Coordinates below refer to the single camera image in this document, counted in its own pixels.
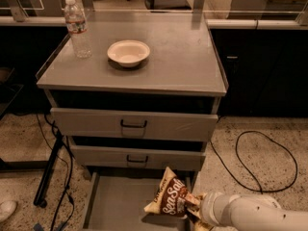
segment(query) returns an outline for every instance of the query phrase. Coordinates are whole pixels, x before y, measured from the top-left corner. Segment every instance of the metal leg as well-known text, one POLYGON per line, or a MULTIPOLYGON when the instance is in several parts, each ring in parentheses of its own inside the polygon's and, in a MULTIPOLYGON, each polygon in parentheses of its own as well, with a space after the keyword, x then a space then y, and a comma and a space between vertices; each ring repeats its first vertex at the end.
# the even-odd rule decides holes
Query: metal leg
POLYGON ((62 134, 58 131, 54 147, 52 149, 47 166, 45 168, 45 171, 40 180, 40 184, 38 186, 38 191, 37 191, 36 198, 34 200, 34 205, 39 206, 41 208, 45 208, 47 205, 47 202, 45 200, 45 195, 47 192, 50 178, 52 176, 52 168, 57 159, 58 151, 63 146, 62 138, 63 138, 62 134))

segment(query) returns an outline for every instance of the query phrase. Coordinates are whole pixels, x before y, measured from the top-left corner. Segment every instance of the bottle label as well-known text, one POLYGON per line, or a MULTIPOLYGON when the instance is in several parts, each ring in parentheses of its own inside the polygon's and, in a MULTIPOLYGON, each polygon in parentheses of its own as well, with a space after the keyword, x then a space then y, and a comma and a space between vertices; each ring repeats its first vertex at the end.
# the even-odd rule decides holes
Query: bottle label
POLYGON ((71 21, 71 22, 67 21, 66 27, 70 34, 82 34, 87 31, 86 20, 71 21))

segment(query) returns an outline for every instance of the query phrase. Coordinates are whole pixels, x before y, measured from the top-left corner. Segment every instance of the white shoe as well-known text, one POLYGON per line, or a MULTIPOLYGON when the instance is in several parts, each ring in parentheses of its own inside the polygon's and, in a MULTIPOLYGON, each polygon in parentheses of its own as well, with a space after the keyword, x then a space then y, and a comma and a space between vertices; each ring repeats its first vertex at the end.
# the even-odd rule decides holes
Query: white shoe
POLYGON ((9 200, 0 204, 0 222, 9 218, 17 207, 17 202, 9 200))

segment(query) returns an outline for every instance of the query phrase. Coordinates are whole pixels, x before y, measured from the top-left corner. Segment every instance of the bottle cap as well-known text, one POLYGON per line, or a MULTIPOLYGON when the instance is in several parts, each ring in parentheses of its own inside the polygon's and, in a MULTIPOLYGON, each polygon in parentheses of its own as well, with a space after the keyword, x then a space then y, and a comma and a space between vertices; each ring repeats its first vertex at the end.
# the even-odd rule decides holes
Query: bottle cap
POLYGON ((67 5, 74 5, 76 3, 76 0, 65 0, 65 3, 67 5))

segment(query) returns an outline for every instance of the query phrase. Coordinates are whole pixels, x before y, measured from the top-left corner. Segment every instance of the drawer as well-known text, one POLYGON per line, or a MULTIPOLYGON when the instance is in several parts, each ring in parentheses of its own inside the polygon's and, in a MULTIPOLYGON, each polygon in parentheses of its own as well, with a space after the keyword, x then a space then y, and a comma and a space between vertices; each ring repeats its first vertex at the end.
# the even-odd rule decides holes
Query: drawer
MULTIPOLYGON (((187 218, 149 215, 143 208, 154 199, 162 170, 100 168, 91 179, 82 229, 110 231, 188 231, 187 218)), ((179 176, 191 191, 188 176, 179 176)))
POLYGON ((167 166, 185 171, 200 171, 205 152, 150 150, 71 145, 76 162, 83 166, 156 168, 167 166))
POLYGON ((53 108, 63 135, 152 140, 208 141, 218 117, 202 114, 53 108))

